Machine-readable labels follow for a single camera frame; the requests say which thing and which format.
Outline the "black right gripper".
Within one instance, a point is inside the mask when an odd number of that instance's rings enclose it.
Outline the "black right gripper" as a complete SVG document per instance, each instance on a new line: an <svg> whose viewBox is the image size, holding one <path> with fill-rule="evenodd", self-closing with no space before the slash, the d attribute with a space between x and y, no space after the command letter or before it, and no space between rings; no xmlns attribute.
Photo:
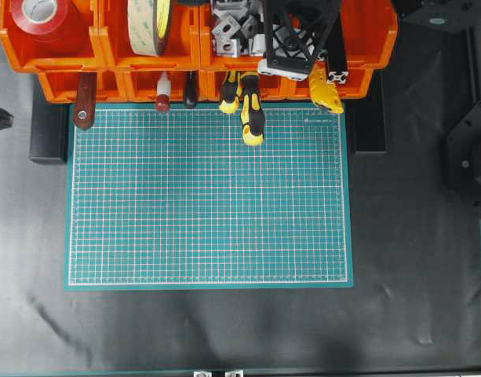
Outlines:
<svg viewBox="0 0 481 377"><path fill-rule="evenodd" d="M264 58L257 71L303 81L341 13L340 1L263 1Z"/></svg>

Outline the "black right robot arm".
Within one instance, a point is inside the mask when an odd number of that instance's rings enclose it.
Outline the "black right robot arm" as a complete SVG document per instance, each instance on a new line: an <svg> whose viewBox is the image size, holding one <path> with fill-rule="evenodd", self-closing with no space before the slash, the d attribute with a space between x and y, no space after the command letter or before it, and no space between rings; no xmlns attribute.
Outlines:
<svg viewBox="0 0 481 377"><path fill-rule="evenodd" d="M440 89L453 114L440 139L446 190L481 218L481 1L394 1L404 25L445 36Z"/></svg>

